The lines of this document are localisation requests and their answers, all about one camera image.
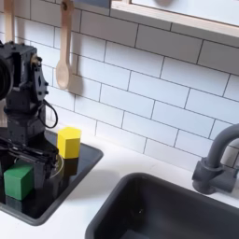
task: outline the wooden spoon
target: wooden spoon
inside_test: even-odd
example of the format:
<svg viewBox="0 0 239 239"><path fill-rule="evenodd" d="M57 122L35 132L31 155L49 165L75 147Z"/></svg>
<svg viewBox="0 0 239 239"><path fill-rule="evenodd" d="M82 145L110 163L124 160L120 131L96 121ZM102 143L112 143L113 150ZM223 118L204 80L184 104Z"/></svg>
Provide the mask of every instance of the wooden spoon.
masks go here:
<svg viewBox="0 0 239 239"><path fill-rule="evenodd" d="M61 30L61 54L56 67L56 78L61 89L67 89L70 77L70 44L71 44L71 21L74 5L70 0L62 2L62 30Z"/></svg>
<svg viewBox="0 0 239 239"><path fill-rule="evenodd" d="M14 0L4 0L6 42L15 40Z"/></svg>

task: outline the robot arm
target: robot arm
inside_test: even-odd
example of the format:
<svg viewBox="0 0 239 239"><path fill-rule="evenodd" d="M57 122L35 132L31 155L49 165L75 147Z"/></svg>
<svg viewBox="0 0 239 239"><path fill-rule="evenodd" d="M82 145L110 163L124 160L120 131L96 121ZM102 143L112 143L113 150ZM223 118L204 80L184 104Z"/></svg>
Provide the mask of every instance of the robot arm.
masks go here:
<svg viewBox="0 0 239 239"><path fill-rule="evenodd" d="M33 164L36 188L49 177L58 154L44 136L46 105L54 108L45 100L49 84L41 62L34 47L0 42L0 100L6 99L7 115L7 129L0 129L0 152ZM0 158L2 168L5 163Z"/></svg>

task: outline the faucet handle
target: faucet handle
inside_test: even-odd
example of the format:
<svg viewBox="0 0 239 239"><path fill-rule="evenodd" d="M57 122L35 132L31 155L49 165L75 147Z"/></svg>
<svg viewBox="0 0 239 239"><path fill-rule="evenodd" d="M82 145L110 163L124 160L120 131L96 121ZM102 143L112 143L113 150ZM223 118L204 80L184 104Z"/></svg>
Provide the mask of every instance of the faucet handle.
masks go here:
<svg viewBox="0 0 239 239"><path fill-rule="evenodd" d="M237 178L238 173L239 173L239 166L235 166L234 172L233 172L233 177Z"/></svg>

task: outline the tile backsplash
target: tile backsplash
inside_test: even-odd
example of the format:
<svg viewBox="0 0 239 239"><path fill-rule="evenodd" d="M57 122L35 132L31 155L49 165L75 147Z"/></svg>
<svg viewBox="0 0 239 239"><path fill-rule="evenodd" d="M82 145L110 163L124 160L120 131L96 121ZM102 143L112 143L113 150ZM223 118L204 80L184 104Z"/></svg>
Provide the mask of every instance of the tile backsplash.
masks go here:
<svg viewBox="0 0 239 239"><path fill-rule="evenodd" d="M74 75L62 91L55 78L61 0L15 2L16 41L43 58L47 100L61 124L192 171L218 133L239 122L239 39L76 4ZM0 0L2 41L4 32ZM48 119L54 120L50 110ZM230 167L238 142L223 156Z"/></svg>

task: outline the sink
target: sink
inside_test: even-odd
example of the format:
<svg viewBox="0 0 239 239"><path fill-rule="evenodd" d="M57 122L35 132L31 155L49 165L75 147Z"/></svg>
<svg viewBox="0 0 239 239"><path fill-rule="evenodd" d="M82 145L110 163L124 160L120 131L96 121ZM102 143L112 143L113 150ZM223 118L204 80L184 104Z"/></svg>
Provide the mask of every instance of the sink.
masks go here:
<svg viewBox="0 0 239 239"><path fill-rule="evenodd" d="M146 174L124 177L86 239L238 239L239 209Z"/></svg>

